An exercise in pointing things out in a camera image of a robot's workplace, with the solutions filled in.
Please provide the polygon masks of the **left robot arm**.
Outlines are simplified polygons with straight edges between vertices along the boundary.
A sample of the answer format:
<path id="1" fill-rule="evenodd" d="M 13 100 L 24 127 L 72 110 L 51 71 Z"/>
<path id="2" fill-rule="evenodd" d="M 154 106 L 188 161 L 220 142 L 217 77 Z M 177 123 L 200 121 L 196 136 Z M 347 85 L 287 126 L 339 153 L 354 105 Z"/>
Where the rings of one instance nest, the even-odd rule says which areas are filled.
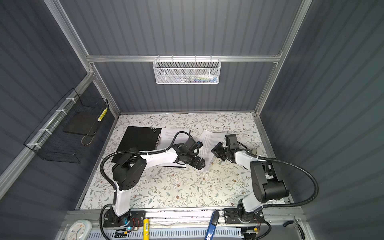
<path id="1" fill-rule="evenodd" d="M 130 211 L 132 188 L 143 172 L 162 164 L 183 163 L 197 170 L 203 169 L 205 160 L 198 156 L 202 142 L 189 138 L 185 143 L 173 144 L 166 149 L 152 152 L 122 151 L 123 155 L 112 167 L 114 187 L 113 211 L 120 217 Z"/>

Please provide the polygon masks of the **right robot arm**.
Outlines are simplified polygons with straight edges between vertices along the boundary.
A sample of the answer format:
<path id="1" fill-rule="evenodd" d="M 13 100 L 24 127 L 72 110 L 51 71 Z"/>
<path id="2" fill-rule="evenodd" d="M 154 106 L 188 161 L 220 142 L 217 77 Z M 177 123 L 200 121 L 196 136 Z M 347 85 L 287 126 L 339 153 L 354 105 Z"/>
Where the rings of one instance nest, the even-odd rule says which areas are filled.
<path id="1" fill-rule="evenodd" d="M 239 200 L 237 205 L 236 216 L 240 221 L 248 222 L 251 214 L 259 212 L 267 202 L 288 197 L 288 187 L 277 176 L 267 157 L 252 152 L 237 140 L 236 135 L 226 135 L 225 143 L 218 143 L 211 149 L 214 156 L 240 165 L 251 173 L 252 193 Z"/>

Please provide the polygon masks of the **yellow marker in basket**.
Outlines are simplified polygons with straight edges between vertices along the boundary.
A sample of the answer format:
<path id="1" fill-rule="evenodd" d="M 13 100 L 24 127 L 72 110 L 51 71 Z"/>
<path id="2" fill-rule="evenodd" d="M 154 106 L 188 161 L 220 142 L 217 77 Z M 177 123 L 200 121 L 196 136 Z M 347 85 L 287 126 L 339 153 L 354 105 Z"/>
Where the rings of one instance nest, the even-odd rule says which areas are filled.
<path id="1" fill-rule="evenodd" d="M 101 114 L 99 115 L 97 121 L 98 121 L 98 122 L 101 122 L 101 121 L 103 120 L 103 118 L 104 118 L 104 116 L 106 115 L 107 112 L 108 112 L 108 107 L 106 107 L 106 108 L 101 112 Z"/>

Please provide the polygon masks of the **white round clock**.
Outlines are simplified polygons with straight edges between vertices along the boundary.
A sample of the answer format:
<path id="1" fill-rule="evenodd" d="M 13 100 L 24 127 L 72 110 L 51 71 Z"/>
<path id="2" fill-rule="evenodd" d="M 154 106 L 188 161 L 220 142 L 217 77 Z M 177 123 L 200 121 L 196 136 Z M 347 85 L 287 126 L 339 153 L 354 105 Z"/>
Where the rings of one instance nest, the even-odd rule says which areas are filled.
<path id="1" fill-rule="evenodd" d="M 92 230 L 89 220 L 78 220 L 71 225 L 65 235 L 65 240 L 87 240 Z"/>

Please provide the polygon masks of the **blue handled tool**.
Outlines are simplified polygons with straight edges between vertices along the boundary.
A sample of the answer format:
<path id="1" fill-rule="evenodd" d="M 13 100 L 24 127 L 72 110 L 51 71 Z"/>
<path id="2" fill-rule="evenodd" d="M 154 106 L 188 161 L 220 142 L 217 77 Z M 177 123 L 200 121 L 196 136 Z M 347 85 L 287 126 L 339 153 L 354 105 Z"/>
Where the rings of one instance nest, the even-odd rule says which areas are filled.
<path id="1" fill-rule="evenodd" d="M 213 239 L 217 224 L 219 222 L 219 218 L 220 218 L 219 211 L 213 211 L 208 229 L 206 231 L 205 240 L 212 240 Z"/>

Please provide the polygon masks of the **yellow tube at front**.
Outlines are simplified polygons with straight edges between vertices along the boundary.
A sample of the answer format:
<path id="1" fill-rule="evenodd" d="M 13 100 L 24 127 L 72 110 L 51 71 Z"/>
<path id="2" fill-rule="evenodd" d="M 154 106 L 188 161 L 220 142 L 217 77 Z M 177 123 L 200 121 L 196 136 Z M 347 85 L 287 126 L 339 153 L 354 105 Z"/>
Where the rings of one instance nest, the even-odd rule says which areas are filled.
<path id="1" fill-rule="evenodd" d="M 149 233 L 149 219 L 143 220 L 143 240 L 149 240 L 150 239 L 150 233 Z"/>

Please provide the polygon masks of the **black pliers front right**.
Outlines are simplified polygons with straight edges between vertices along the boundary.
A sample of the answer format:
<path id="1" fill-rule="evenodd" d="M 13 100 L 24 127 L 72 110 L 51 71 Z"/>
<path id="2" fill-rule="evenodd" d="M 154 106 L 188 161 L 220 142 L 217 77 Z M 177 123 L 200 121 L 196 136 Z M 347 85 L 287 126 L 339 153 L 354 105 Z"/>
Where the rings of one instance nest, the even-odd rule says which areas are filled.
<path id="1" fill-rule="evenodd" d="M 286 228 L 287 226 L 290 226 L 290 225 L 292 225 L 294 228 L 296 228 L 298 230 L 302 240 L 306 239 L 305 232 L 297 220 L 291 220 L 291 221 L 287 221 L 287 222 L 283 223 L 284 228 Z"/>

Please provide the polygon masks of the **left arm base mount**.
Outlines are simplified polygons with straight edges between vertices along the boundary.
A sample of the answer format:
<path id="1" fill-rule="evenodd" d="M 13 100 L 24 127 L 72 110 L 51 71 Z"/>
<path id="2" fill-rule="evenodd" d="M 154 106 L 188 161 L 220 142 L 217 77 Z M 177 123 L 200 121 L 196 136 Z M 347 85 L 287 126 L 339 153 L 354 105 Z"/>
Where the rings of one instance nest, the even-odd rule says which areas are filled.
<path id="1" fill-rule="evenodd" d="M 107 210 L 103 215 L 103 227 L 142 227 L 146 213 L 146 211 L 128 211 L 122 216 L 117 216 L 113 210 Z"/>

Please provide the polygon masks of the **teal black clip folder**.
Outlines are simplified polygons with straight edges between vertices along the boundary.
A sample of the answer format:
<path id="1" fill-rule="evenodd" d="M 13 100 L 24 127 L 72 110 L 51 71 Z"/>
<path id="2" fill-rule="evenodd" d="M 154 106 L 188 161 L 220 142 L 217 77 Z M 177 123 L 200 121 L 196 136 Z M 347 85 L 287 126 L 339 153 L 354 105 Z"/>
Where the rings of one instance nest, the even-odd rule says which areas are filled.
<path id="1" fill-rule="evenodd" d="M 136 150 L 142 152 L 156 152 L 157 142 L 162 128 L 149 128 L 149 127 L 135 127 L 129 126 L 120 142 L 120 145 L 117 148 L 117 151 L 129 151 Z M 171 144 L 169 146 L 178 145 L 174 144 L 178 134 L 186 134 L 186 132 L 178 132 L 174 136 Z"/>

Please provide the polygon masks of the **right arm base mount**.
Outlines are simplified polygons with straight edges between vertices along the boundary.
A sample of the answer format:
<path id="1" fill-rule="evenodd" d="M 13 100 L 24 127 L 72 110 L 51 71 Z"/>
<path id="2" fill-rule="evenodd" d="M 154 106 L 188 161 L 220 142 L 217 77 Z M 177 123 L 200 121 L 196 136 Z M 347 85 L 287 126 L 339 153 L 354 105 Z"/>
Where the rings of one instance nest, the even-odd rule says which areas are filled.
<path id="1" fill-rule="evenodd" d="M 236 225 L 236 224 L 253 224 L 259 225 L 263 223 L 264 214 L 263 213 L 242 213 L 237 208 L 224 208 L 222 209 L 222 214 L 224 215 L 225 223 L 227 225 Z"/>

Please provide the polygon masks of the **black notebook in basket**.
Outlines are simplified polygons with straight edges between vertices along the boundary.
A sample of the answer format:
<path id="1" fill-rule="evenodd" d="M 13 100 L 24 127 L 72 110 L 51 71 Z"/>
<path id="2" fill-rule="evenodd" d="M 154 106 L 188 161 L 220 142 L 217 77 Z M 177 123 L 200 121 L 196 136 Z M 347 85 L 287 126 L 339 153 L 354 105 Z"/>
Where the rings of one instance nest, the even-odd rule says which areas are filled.
<path id="1" fill-rule="evenodd" d="M 93 137 L 102 123 L 98 122 L 97 119 L 97 114 L 78 112 L 64 127 L 64 132 Z"/>

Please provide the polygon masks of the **pens in white basket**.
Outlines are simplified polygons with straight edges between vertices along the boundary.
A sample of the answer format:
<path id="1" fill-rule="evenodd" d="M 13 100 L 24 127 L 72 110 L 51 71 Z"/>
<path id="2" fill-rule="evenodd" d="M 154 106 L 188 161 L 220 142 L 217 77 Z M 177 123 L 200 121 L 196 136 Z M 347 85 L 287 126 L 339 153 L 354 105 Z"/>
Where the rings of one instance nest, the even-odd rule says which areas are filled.
<path id="1" fill-rule="evenodd" d="M 187 76 L 181 79 L 177 79 L 181 83 L 218 83 L 219 76 L 217 75 L 193 75 Z"/>

